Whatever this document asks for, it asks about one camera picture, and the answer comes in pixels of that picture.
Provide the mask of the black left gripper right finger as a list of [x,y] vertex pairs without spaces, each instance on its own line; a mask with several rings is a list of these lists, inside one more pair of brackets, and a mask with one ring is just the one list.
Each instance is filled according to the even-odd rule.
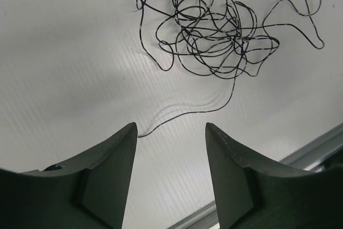
[[310,172],[205,128],[221,228],[342,228],[342,165]]

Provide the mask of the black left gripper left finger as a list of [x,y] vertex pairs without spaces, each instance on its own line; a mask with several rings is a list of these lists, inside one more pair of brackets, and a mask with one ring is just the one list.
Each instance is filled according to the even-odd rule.
[[137,146],[129,123],[44,170],[1,170],[1,228],[121,228]]

